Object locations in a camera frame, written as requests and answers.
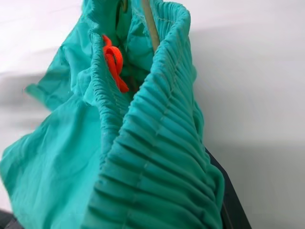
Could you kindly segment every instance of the drawstring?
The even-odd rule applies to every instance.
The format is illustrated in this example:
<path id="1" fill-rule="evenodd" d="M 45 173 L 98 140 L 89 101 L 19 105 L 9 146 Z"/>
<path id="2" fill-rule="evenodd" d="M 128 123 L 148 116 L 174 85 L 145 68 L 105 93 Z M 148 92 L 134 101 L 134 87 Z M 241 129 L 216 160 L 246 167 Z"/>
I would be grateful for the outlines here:
<path id="1" fill-rule="evenodd" d="M 129 88 L 127 84 L 120 78 L 120 73 L 123 68 L 123 57 L 121 51 L 117 47 L 112 46 L 111 40 L 106 35 L 102 35 L 102 38 L 105 43 L 103 51 L 109 71 L 120 92 L 128 92 Z"/>

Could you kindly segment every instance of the stitching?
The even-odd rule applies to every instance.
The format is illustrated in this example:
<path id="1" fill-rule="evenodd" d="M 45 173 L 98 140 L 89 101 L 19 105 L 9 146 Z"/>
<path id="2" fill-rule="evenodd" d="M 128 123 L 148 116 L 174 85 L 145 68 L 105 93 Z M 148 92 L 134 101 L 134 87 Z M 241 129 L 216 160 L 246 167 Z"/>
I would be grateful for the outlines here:
<path id="1" fill-rule="evenodd" d="M 146 24 L 145 17 L 144 17 L 143 15 L 140 14 L 139 9 L 135 8 L 134 6 L 132 6 L 132 9 L 133 9 L 133 11 L 134 11 L 134 14 L 135 14 L 136 16 L 138 16 L 138 17 L 140 18 L 140 20 L 141 20 L 144 24 Z M 165 19 L 165 18 L 160 18 L 159 16 L 154 16 L 154 18 L 156 18 L 156 19 L 158 19 L 158 20 L 160 20 L 160 21 L 169 22 L 169 23 L 171 23 L 171 24 L 175 24 L 175 23 L 176 23 L 175 21 L 172 21 L 172 20 L 169 20 L 169 19 Z"/>
<path id="2" fill-rule="evenodd" d="M 169 107 L 170 107 L 170 105 L 171 105 L 171 104 L 170 104 L 170 101 L 171 101 L 171 98 L 172 98 L 172 96 L 173 96 L 173 91 L 177 88 L 177 84 L 176 84 L 176 82 L 177 82 L 177 74 L 176 74 L 176 71 L 177 71 L 177 69 L 178 69 L 178 64 L 180 63 L 180 60 L 182 59 L 182 53 L 183 53 L 183 49 L 180 49 L 180 53 L 179 53 L 178 60 L 177 60 L 177 62 L 176 62 L 176 64 L 175 64 L 175 66 L 174 66 L 174 71 L 173 71 L 173 72 L 174 72 L 174 77 L 173 77 L 173 83 L 171 84 L 172 89 L 170 90 L 170 95 L 169 95 L 169 97 L 168 97 L 168 103 L 167 103 L 167 105 L 166 105 L 166 108 L 165 108 L 165 110 L 164 110 L 164 113 L 163 113 L 161 119 L 159 120 L 159 128 L 156 130 L 155 137 L 157 137 L 157 135 L 158 135 L 158 133 L 159 133 L 159 131 L 160 131 L 160 129 L 161 129 L 161 121 L 164 119 L 164 117 L 165 117 L 166 113 L 168 112 Z M 141 173 L 140 173 L 140 175 L 139 175 L 139 178 L 138 178 L 139 180 L 138 180 L 138 183 L 137 183 L 137 185 L 136 185 L 136 189 L 139 189 L 139 186 L 140 186 L 141 181 L 142 181 L 143 174 L 144 174 L 145 169 L 147 168 L 148 164 L 149 164 L 149 160 L 147 159 L 146 162 L 145 162 L 145 164 L 144 164 L 144 166 L 143 166 L 143 168 L 142 168 L 142 170 L 141 170 Z M 136 199 L 137 199 L 137 193 L 134 194 L 133 199 L 132 199 L 132 204 L 131 204 L 131 205 L 134 205 L 134 204 L 135 204 Z M 131 209 L 132 209 L 132 208 L 130 207 L 130 208 L 128 209 L 128 211 L 127 211 L 126 219 L 125 219 L 125 221 L 124 221 L 124 223 L 123 223 L 123 225 L 122 225 L 122 229 L 125 229 L 125 228 L 126 228 L 128 218 L 129 218 L 130 215 L 131 215 Z"/>

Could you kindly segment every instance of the white background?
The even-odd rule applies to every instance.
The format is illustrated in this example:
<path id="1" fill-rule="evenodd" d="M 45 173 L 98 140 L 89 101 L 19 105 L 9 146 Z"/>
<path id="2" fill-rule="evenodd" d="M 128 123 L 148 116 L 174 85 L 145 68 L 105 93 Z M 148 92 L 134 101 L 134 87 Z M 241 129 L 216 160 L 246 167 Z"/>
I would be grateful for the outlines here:
<path id="1" fill-rule="evenodd" d="M 305 1 L 180 0 L 191 12 L 205 145 L 254 229 L 305 228 Z M 21 93 L 45 73 L 80 0 L 0 0 L 0 151 L 48 115 Z M 10 210 L 3 186 L 0 208 Z"/>

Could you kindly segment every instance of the seam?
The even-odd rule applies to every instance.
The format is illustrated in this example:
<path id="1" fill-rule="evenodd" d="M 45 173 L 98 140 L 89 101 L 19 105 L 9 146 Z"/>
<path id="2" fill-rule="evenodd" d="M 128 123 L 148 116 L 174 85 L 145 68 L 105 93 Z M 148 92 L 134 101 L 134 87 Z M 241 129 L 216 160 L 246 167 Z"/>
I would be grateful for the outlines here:
<path id="1" fill-rule="evenodd" d="M 174 67 L 174 71 L 173 71 L 173 72 L 174 72 L 174 76 L 173 76 L 172 88 L 171 88 L 171 90 L 170 90 L 170 95 L 169 95 L 169 97 L 168 97 L 168 102 L 167 102 L 166 108 L 165 108 L 165 110 L 164 110 L 164 113 L 163 113 L 162 117 L 161 117 L 160 120 L 159 120 L 159 127 L 158 127 L 158 129 L 156 130 L 155 138 L 158 136 L 158 133 L 159 133 L 161 127 L 162 127 L 161 122 L 162 122 L 162 120 L 164 119 L 164 117 L 165 117 L 165 115 L 166 115 L 166 113 L 167 113 L 167 111 L 169 110 L 169 107 L 170 107 L 170 105 L 171 105 L 170 101 L 171 101 L 171 99 L 172 99 L 172 97 L 173 97 L 173 91 L 177 88 L 177 84 L 176 84 L 176 82 L 177 82 L 177 74 L 176 74 L 176 71 L 177 71 L 177 69 L 178 69 L 178 64 L 180 63 L 180 60 L 182 59 L 182 53 L 183 53 L 183 48 L 181 48 L 181 50 L 180 50 L 178 60 L 177 60 L 177 62 L 176 62 L 176 64 L 175 64 L 175 67 Z M 149 154 L 148 158 L 151 158 L 151 155 L 152 155 L 152 151 L 150 151 L 150 154 Z M 137 182 L 137 185 L 136 185 L 136 187 L 135 187 L 136 190 L 139 189 L 139 187 L 140 187 L 140 184 L 141 184 L 141 181 L 142 181 L 143 174 L 144 174 L 145 169 L 147 168 L 148 164 L 149 164 L 149 159 L 147 159 L 147 160 L 145 161 L 145 164 L 144 164 L 144 166 L 143 166 L 143 168 L 142 168 L 142 170 L 141 170 L 141 173 L 139 174 L 138 182 Z M 133 205 L 135 204 L 136 199 L 137 199 L 137 194 L 138 194 L 137 192 L 134 194 L 133 199 L 132 199 L 131 206 L 133 206 Z M 123 223 L 123 225 L 122 225 L 122 229 L 126 229 L 126 225 L 127 225 L 128 218 L 129 218 L 130 215 L 131 215 L 131 209 L 132 209 L 132 207 L 129 207 L 129 209 L 128 209 L 128 211 L 127 211 L 127 214 L 126 214 L 126 219 L 125 219 L 125 221 L 124 221 L 124 223 Z"/>
<path id="2" fill-rule="evenodd" d="M 137 19 L 140 20 L 140 22 L 141 22 L 141 23 L 143 24 L 143 26 L 144 26 L 143 34 L 145 35 L 145 39 L 146 39 L 147 46 L 148 46 L 148 47 L 152 47 L 151 41 L 150 41 L 150 38 L 149 38 L 149 34 L 148 34 L 148 36 L 147 36 L 148 28 L 145 26 L 145 25 L 146 25 L 146 20 L 145 20 L 145 18 L 144 18 L 142 15 L 139 14 L 139 12 L 136 10 L 136 8 L 134 8 L 134 7 L 132 7 L 132 8 L 133 8 L 133 10 L 132 10 L 133 14 L 137 17 Z"/>
<path id="3" fill-rule="evenodd" d="M 135 14 L 136 16 L 138 16 L 138 17 L 140 18 L 140 20 L 141 20 L 144 24 L 146 24 L 145 17 L 144 17 L 143 15 L 140 14 L 139 9 L 138 9 L 138 8 L 135 8 L 134 6 L 132 6 L 132 9 L 133 9 L 134 14 Z M 159 16 L 156 16 L 156 15 L 154 15 L 153 18 L 156 18 L 156 19 L 158 19 L 158 20 L 160 20 L 160 21 L 169 22 L 169 23 L 171 23 L 171 24 L 175 24 L 175 23 L 176 23 L 175 21 L 172 21 L 172 20 L 169 20 L 169 19 L 165 19 L 165 18 L 160 18 Z"/>

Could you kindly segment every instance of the teal fabric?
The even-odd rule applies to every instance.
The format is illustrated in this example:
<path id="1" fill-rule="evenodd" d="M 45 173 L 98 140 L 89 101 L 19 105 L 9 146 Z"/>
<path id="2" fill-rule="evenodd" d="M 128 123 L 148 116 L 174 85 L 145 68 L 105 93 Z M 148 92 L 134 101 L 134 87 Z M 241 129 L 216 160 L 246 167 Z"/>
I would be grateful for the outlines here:
<path id="1" fill-rule="evenodd" d="M 52 113 L 8 147 L 0 175 L 25 229 L 221 229 L 224 178 L 204 151 L 203 116 L 180 4 L 152 0 L 154 55 L 140 0 L 85 0 L 46 75 L 27 92 Z M 101 35 L 127 53 L 122 94 Z"/>

